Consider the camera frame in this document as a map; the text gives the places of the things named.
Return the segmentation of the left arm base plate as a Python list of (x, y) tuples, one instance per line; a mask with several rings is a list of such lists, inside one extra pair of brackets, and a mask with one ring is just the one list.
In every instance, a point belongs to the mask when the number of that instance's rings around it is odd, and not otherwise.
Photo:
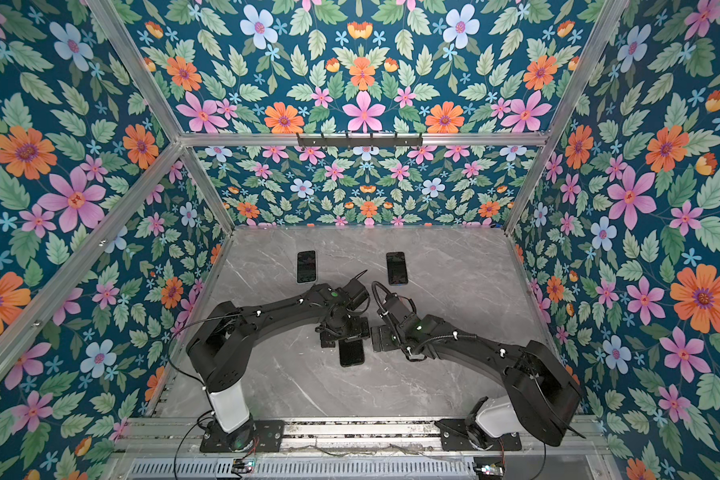
[(280, 450), (284, 437), (285, 422), (282, 420), (254, 420), (249, 418), (231, 433), (212, 420), (203, 428), (201, 453), (273, 453)]

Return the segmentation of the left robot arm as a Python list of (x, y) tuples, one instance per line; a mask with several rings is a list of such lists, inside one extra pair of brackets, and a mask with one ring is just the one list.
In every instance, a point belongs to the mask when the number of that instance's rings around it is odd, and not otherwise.
[(321, 348), (338, 348), (352, 366), (362, 363), (363, 341), (370, 337), (364, 316), (369, 302), (368, 290), (354, 277), (343, 287), (315, 284), (300, 295), (268, 304), (218, 304), (186, 345), (210, 401), (214, 427), (227, 436), (253, 428), (241, 379), (253, 348), (273, 336), (313, 325)]

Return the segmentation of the purple edged smartphone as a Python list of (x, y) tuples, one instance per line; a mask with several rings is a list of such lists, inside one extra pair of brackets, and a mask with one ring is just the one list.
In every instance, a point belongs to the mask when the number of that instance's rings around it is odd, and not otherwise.
[(317, 280), (317, 256), (314, 250), (297, 253), (297, 282), (313, 283)]

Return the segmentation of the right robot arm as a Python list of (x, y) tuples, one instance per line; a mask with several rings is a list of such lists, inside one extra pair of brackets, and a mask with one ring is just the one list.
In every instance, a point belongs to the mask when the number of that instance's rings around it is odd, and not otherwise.
[(525, 433), (558, 447), (572, 426), (583, 393), (555, 354), (535, 340), (502, 343), (467, 332), (443, 318), (420, 316), (405, 300), (379, 282), (371, 284), (377, 313), (392, 345), (412, 363), (449, 361), (503, 385), (505, 394), (480, 401), (468, 419), (473, 443)]

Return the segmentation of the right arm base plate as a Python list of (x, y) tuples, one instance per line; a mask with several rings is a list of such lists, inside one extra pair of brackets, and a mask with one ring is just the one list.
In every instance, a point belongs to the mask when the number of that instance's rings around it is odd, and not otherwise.
[(492, 437), (477, 423), (468, 419), (440, 419), (434, 422), (440, 432), (441, 448), (444, 451), (520, 451), (522, 443), (518, 434)]

